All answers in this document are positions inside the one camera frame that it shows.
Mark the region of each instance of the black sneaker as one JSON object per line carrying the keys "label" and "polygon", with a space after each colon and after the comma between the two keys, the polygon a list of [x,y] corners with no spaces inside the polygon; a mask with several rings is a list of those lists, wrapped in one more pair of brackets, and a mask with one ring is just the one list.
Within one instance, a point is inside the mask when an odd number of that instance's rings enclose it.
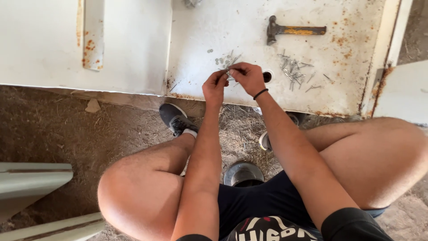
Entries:
{"label": "black sneaker", "polygon": [[159,107],[159,114],[166,126],[174,133],[175,137],[183,134],[185,129],[198,133],[199,129],[191,122],[186,113],[180,107],[164,103]]}
{"label": "black sneaker", "polygon": [[[303,120],[306,117],[305,113],[299,113],[299,112],[288,112],[286,111],[287,115],[290,117],[290,119],[296,124],[296,126],[299,126],[302,124]],[[272,146],[270,145],[268,132],[266,131],[261,135],[259,138],[259,146],[261,149],[271,152]]]}

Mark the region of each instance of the black shorts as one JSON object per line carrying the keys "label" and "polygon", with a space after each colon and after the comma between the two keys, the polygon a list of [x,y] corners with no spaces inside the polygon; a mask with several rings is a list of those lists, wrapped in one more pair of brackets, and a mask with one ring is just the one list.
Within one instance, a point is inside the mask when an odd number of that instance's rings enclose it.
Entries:
{"label": "black shorts", "polygon": [[[219,240],[226,238],[246,218],[268,216],[281,216],[321,238],[320,232],[306,211],[299,192],[284,171],[258,186],[230,187],[221,184],[218,206],[220,210]],[[373,217],[378,217],[385,210],[386,208],[366,211]]]}

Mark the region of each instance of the finger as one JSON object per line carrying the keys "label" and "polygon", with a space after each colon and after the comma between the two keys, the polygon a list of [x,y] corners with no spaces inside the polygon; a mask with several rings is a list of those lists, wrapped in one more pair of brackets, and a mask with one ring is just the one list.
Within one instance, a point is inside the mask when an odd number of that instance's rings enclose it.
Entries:
{"label": "finger", "polygon": [[223,74],[218,80],[217,88],[224,88],[226,86],[227,78],[229,76],[227,74]]}
{"label": "finger", "polygon": [[229,66],[229,69],[243,70],[245,73],[248,73],[254,66],[250,63],[241,62]]}
{"label": "finger", "polygon": [[214,72],[211,74],[211,76],[208,78],[207,82],[211,84],[217,84],[218,79],[221,77],[221,75],[227,73],[227,69],[223,69],[217,72]]}
{"label": "finger", "polygon": [[237,81],[237,82],[241,82],[244,81],[245,76],[243,74],[241,74],[239,71],[235,70],[235,69],[231,69],[229,70],[230,75],[232,75],[232,77]]}

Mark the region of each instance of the dirt floor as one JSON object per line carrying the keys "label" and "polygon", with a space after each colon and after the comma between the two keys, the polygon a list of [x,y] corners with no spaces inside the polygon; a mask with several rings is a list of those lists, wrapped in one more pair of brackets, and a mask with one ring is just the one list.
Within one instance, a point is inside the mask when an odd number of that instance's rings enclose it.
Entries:
{"label": "dirt floor", "polygon": [[[400,64],[428,59],[428,0],[414,0]],[[172,139],[157,112],[88,101],[24,87],[0,86],[0,160],[70,163],[66,185],[0,224],[0,232],[98,212],[96,190],[103,171],[121,157]],[[310,116],[303,128],[343,122]],[[272,153],[258,147],[265,131],[251,108],[227,105],[220,118],[223,170],[236,161],[253,162],[266,179],[281,170]],[[395,240],[428,240],[428,175],[377,219]],[[132,240],[107,226],[92,241]]]}

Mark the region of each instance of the hammer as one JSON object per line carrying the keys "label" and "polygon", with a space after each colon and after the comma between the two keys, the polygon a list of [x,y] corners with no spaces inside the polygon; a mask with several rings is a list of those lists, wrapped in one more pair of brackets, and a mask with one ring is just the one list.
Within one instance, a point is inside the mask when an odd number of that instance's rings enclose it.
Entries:
{"label": "hammer", "polygon": [[277,34],[300,34],[300,35],[324,35],[327,27],[296,27],[296,26],[281,26],[276,24],[276,16],[269,18],[269,26],[267,27],[267,45],[271,46],[276,43],[275,35]]}

